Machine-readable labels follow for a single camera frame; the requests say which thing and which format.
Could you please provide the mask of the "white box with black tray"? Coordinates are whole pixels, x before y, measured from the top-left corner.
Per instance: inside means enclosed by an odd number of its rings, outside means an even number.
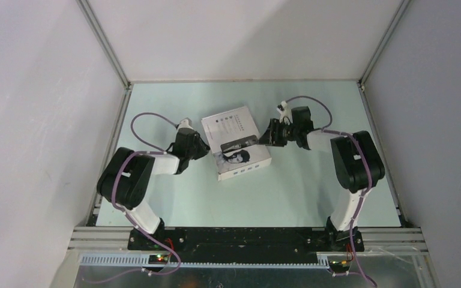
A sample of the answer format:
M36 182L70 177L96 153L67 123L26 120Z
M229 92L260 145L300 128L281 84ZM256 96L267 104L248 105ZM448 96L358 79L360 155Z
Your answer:
M259 130L248 107L208 116L201 123L219 181L271 164L271 154L259 144Z

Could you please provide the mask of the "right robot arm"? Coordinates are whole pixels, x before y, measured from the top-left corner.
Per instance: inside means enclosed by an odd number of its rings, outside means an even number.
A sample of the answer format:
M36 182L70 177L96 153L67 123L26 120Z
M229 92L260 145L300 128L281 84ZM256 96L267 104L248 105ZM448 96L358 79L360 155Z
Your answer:
M368 131L345 133L313 128L310 121L303 124L285 124L271 119L259 144L284 147L295 142L306 150L322 148L322 138L328 136L336 178L346 190L328 217L325 243L328 248L340 251L349 243L357 230L357 222L370 191L385 176L385 166Z

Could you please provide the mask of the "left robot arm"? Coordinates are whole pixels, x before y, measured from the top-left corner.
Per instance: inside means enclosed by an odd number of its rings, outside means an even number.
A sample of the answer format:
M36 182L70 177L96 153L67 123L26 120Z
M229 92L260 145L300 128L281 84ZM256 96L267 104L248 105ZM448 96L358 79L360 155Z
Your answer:
M166 242L166 234L158 229L163 220L145 200L151 178L155 175L179 175L191 160L209 153L198 132L178 133L165 151L134 151L120 147L98 179L97 193L121 211L132 226L144 232L142 241L152 250Z

